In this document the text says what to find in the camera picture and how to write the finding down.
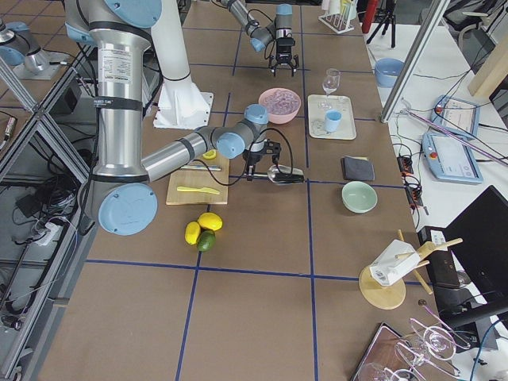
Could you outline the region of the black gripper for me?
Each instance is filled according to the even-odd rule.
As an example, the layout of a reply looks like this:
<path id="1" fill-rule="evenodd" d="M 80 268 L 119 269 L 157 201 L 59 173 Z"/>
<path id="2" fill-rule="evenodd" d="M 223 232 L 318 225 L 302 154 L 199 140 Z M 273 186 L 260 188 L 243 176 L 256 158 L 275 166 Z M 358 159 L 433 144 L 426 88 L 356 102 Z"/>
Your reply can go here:
<path id="1" fill-rule="evenodd" d="M 257 151 L 253 148 L 246 149 L 245 163 L 247 164 L 247 167 L 245 169 L 245 178 L 248 181 L 254 180 L 254 175 L 256 173 L 256 164 L 266 155 L 271 156 L 271 161 L 273 164 L 278 164 L 280 153 L 280 143 L 271 141 L 269 139 L 264 140 L 261 143 L 260 149 Z"/>
<path id="2" fill-rule="evenodd" d="M 275 40 L 275 55 L 268 60 L 270 72 L 276 76 L 277 66 L 286 65 L 291 67 L 291 75 L 294 76 L 299 68 L 299 56 L 292 54 L 295 46 L 293 37 L 279 37 Z"/>

